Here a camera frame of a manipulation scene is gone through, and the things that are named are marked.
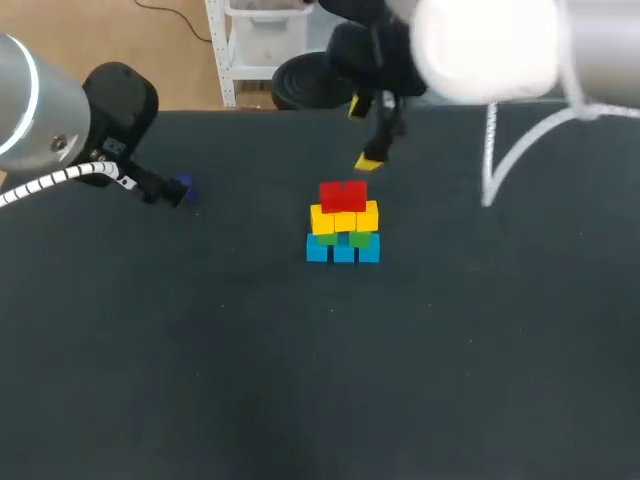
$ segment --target wooden floor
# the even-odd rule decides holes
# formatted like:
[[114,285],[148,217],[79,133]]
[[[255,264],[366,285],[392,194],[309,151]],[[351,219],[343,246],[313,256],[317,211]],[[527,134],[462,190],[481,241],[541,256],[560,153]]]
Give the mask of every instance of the wooden floor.
[[[181,11],[209,38],[204,0],[139,0]],[[162,110],[223,107],[211,44],[177,15],[133,0],[1,0],[0,32],[78,81],[107,61],[132,66],[158,89]]]

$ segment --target stacked blocks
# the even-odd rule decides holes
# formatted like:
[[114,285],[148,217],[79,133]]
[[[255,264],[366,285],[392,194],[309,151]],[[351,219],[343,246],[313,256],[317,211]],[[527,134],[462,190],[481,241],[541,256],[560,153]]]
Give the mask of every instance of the stacked blocks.
[[320,204],[311,206],[307,261],[328,262],[332,248],[334,263],[379,263],[378,226],[378,204],[367,199],[366,182],[323,183]]

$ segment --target small blue object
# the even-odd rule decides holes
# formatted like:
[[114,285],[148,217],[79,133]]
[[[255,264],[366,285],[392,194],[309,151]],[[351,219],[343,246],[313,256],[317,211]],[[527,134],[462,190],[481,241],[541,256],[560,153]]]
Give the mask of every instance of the small blue object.
[[380,234],[371,235],[369,248],[358,249],[358,261],[360,263],[380,263]]
[[329,261],[329,247],[318,245],[315,235],[307,235],[307,262],[327,263]]
[[181,184],[183,184],[185,187],[189,189],[189,191],[187,192],[187,195],[184,197],[184,202],[195,203],[196,192],[193,190],[193,177],[188,173],[181,173],[179,175],[176,175],[173,179],[179,181]]
[[338,236],[338,245],[333,247],[334,263],[355,263],[356,249],[349,246],[349,235]]

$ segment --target yellow block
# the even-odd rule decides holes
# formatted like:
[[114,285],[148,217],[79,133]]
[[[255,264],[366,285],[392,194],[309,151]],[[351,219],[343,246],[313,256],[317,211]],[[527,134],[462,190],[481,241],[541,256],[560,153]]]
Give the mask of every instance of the yellow block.
[[336,233],[356,231],[356,213],[336,213]]
[[322,213],[322,205],[311,205],[311,231],[314,235],[335,233],[333,213]]
[[378,202],[369,200],[367,210],[358,212],[358,232],[377,232],[380,215],[378,214]]
[[381,165],[382,165],[382,162],[369,160],[364,156],[364,153],[363,153],[362,155],[360,155],[360,158],[358,158],[355,169],[360,170],[361,172],[372,172],[373,170],[380,167]]

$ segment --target storage bin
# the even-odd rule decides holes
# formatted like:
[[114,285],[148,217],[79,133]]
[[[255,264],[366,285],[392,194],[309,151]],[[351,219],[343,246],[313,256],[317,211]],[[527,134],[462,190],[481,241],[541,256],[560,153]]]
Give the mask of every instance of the storage bin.
[[307,22],[313,5],[303,10],[236,10],[231,0],[225,11],[236,31],[236,49],[243,64],[280,66],[307,51]]

